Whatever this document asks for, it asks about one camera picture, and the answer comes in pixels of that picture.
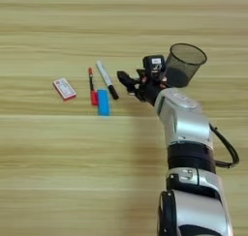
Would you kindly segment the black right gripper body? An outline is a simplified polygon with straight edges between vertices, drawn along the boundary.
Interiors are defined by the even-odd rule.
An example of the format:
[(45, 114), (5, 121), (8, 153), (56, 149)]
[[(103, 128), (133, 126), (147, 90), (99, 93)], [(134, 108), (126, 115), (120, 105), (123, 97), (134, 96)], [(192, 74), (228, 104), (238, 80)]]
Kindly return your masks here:
[(141, 102), (154, 105), (159, 93), (166, 88), (167, 85), (165, 82), (157, 82), (144, 76), (138, 80), (138, 87), (135, 90), (135, 96)]

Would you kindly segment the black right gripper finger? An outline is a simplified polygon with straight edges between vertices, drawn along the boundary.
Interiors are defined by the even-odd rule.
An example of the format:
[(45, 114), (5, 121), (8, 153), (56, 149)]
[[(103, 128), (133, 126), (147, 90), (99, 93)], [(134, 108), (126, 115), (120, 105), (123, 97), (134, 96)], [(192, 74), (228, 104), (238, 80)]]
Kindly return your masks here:
[(118, 71), (117, 78), (122, 85), (127, 89), (128, 93), (135, 93), (137, 88), (136, 85), (139, 83), (137, 79), (131, 78), (126, 72)]
[(138, 75), (139, 75), (139, 81), (141, 83), (144, 83), (146, 81), (146, 75), (144, 69), (136, 69)]

